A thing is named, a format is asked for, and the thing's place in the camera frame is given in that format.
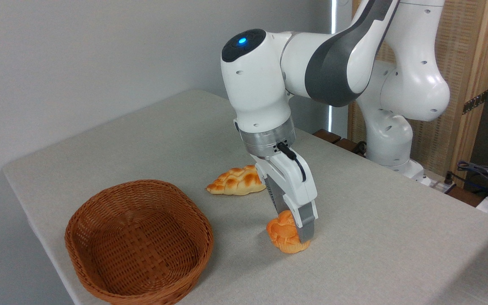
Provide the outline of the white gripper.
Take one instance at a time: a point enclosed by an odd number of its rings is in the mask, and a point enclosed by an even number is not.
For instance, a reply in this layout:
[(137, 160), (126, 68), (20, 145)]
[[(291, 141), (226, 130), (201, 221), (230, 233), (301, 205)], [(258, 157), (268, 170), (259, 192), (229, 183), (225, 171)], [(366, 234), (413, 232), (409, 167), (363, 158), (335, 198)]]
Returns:
[(292, 216), (300, 243), (304, 244), (314, 237), (316, 185), (307, 162), (296, 151), (278, 146), (275, 152), (272, 156), (254, 156), (256, 168), (277, 214), (298, 209), (292, 211)]

